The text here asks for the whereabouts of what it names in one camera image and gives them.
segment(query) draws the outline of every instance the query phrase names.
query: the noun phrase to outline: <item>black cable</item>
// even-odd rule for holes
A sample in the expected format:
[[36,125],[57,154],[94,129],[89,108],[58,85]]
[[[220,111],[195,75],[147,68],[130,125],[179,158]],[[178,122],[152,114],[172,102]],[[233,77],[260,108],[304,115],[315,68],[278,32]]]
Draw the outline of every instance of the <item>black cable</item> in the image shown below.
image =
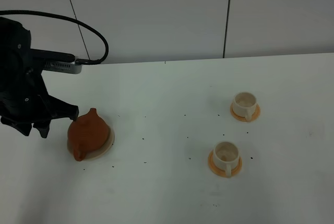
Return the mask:
[[91,28],[89,25],[87,25],[87,24],[85,24],[85,23],[83,23],[83,22],[81,22],[77,19],[72,19],[72,18],[63,16],[63,15],[45,13],[45,12],[42,12],[42,11],[29,11],[29,10],[5,10],[5,11],[0,11],[0,15],[16,15],[16,14],[35,15],[35,16],[42,16],[42,17],[66,20],[66,21],[78,24],[78,25],[88,29],[89,31],[95,33],[104,43],[104,46],[105,46],[104,55],[99,60],[94,60],[94,61],[78,58],[78,59],[75,60],[75,64],[78,64],[78,65],[97,65],[97,64],[100,64],[101,62],[103,62],[106,59],[106,57],[108,56],[109,46],[108,46],[108,43],[107,43],[106,39],[102,36],[102,34],[100,34],[94,28]]

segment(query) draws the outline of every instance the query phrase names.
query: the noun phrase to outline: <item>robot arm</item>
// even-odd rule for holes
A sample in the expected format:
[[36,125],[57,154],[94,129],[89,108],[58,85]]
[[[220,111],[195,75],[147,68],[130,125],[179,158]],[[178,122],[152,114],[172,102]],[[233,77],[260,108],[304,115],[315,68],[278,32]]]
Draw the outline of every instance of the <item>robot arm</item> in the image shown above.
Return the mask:
[[0,17],[0,32],[1,122],[25,136],[33,125],[46,138],[51,120],[68,117],[75,121],[78,107],[50,96],[41,76],[43,69],[59,62],[70,66],[74,56],[30,49],[30,32],[10,19]]

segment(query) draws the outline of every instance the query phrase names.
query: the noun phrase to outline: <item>white wall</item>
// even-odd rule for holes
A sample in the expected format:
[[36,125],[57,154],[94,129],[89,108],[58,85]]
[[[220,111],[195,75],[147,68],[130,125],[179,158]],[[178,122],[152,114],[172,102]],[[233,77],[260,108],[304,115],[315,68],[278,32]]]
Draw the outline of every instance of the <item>white wall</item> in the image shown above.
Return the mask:
[[226,57],[334,52],[333,0],[231,0]]
[[[74,18],[69,0],[1,0],[0,10],[20,9],[55,13]],[[31,31],[31,47],[72,53],[87,58],[78,26],[70,22],[29,15],[7,16]]]
[[[72,0],[110,45],[109,63],[222,57],[228,0]],[[102,42],[83,29],[92,59]]]

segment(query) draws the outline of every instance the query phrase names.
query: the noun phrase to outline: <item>cup handle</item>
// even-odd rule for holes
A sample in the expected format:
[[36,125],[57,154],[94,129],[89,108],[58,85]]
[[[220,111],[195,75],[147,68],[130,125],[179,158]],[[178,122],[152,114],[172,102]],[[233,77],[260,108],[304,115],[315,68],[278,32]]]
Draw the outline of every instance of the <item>cup handle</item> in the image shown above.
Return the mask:
[[73,149],[73,156],[76,161],[82,161],[86,157],[86,153],[79,149]]
[[252,120],[252,114],[250,112],[251,111],[249,109],[246,111],[246,116],[245,116],[246,121],[251,121]]
[[231,165],[226,165],[225,173],[226,173],[227,177],[231,177],[232,176]]

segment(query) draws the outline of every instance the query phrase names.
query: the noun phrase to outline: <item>dark line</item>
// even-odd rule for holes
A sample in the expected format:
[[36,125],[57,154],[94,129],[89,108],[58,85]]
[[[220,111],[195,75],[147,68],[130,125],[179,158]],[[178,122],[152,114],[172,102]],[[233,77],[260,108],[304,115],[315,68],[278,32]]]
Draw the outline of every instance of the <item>dark line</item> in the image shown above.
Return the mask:
[[228,14],[227,14],[227,16],[226,16],[226,26],[225,26],[225,38],[224,38],[223,58],[225,58],[226,38],[228,37],[228,25],[229,25],[229,15],[230,15],[230,4],[231,4],[231,0],[229,0],[229,2],[228,2]]
[[[69,0],[69,2],[71,3],[71,7],[72,7],[72,10],[73,10],[73,13],[74,13],[74,17],[75,17],[76,20],[78,20],[78,19],[77,19],[77,15],[75,14],[75,11],[74,11],[74,7],[73,7],[73,4],[72,4],[72,1]],[[86,53],[87,53],[88,59],[90,60],[89,53],[88,53],[88,50],[87,50],[87,47],[86,47],[86,43],[85,43],[84,37],[82,36],[81,28],[80,28],[79,25],[78,25],[78,28],[79,28],[79,32],[80,32],[80,35],[81,35],[83,44],[84,44],[85,49],[86,49]]]

